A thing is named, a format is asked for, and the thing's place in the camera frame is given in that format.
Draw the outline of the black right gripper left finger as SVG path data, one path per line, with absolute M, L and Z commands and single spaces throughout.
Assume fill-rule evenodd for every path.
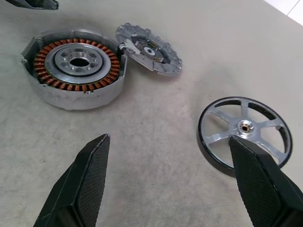
M 94 227 L 105 188 L 110 135 L 90 141 L 54 184 L 34 225 Z

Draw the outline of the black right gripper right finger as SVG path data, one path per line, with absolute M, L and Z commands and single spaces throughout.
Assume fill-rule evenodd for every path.
M 255 227 L 301 227 L 303 193 L 271 155 L 239 136 L 229 137 L 237 185 Z

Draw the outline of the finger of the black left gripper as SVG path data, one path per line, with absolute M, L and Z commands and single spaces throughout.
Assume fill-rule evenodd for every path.
M 58 1 L 56 0 L 5 0 L 6 2 L 26 9 L 38 9 L 38 10 L 57 10 Z

